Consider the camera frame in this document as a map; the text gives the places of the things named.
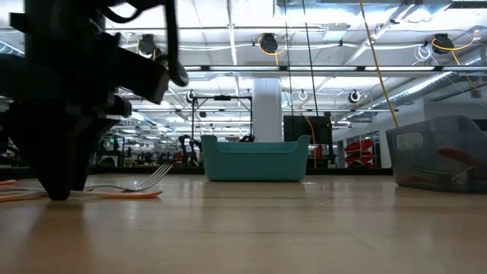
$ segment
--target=teal basket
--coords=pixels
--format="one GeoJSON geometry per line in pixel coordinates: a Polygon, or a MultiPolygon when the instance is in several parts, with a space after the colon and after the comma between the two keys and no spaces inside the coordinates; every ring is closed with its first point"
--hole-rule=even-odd
{"type": "Polygon", "coordinates": [[[205,174],[212,181],[299,181],[306,174],[310,136],[296,142],[217,142],[201,137],[205,174]]]}

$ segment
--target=white column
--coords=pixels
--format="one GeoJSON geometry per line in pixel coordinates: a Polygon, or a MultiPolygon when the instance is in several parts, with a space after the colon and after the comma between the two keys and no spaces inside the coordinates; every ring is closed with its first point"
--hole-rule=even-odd
{"type": "Polygon", "coordinates": [[[278,78],[253,80],[253,134],[259,142],[282,142],[281,96],[278,78]]]}

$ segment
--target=duct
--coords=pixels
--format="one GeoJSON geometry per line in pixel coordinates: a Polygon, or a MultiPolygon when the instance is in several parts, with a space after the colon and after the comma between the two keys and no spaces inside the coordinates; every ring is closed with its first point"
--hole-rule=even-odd
{"type": "MultiPolygon", "coordinates": [[[[460,57],[460,63],[463,65],[487,65],[487,48],[481,46],[460,57]]],[[[457,65],[455,62],[449,62],[447,65],[457,65]]],[[[418,78],[412,80],[389,92],[390,102],[396,106],[404,104],[405,102],[415,100],[423,97],[438,89],[445,88],[452,84],[452,82],[459,81],[462,78],[458,72],[444,72],[427,78],[418,78]]],[[[376,103],[367,104],[361,109],[373,109],[387,107],[387,102],[384,96],[376,103]]]]}

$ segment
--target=transparent storage container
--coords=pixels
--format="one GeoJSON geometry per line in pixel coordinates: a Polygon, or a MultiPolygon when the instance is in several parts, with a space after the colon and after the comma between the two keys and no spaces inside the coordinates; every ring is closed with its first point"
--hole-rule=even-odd
{"type": "Polygon", "coordinates": [[[487,135],[465,116],[443,116],[386,131],[400,186],[487,193],[487,135]]]}
{"type": "Polygon", "coordinates": [[[205,175],[213,181],[299,181],[306,175],[310,136],[296,142],[217,142],[201,137],[205,175]]]}

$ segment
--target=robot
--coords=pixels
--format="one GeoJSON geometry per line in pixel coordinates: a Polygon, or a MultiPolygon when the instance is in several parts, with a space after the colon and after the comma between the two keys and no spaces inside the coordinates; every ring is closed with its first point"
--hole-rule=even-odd
{"type": "Polygon", "coordinates": [[[159,104],[169,80],[188,84],[178,61],[176,8],[174,0],[24,0],[24,9],[11,14],[11,26],[25,33],[25,58],[0,54],[0,95],[13,99],[0,126],[49,197],[65,200],[84,189],[102,134],[132,113],[118,87],[159,104]],[[136,9],[130,18],[110,10],[124,2],[136,9]],[[104,17],[124,24],[157,6],[166,11],[167,55],[146,59],[120,48],[119,33],[105,33],[104,17]]]}

